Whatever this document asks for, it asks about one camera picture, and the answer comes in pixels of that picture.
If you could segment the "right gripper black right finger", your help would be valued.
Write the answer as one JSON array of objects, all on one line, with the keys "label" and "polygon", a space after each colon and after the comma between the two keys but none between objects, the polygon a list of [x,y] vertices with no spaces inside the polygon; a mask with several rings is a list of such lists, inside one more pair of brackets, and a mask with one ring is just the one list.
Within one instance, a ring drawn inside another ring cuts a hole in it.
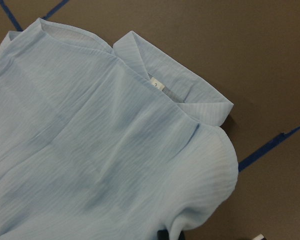
[{"label": "right gripper black right finger", "polygon": [[250,230],[249,239],[250,240],[264,240],[264,226],[253,226]]}]

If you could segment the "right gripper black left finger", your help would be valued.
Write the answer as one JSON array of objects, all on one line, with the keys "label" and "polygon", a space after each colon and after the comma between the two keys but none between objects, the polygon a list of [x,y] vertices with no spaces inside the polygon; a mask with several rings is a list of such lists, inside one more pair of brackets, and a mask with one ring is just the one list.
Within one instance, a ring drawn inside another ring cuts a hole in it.
[{"label": "right gripper black left finger", "polygon": [[157,240],[170,240],[170,234],[167,227],[161,227],[156,234]]}]

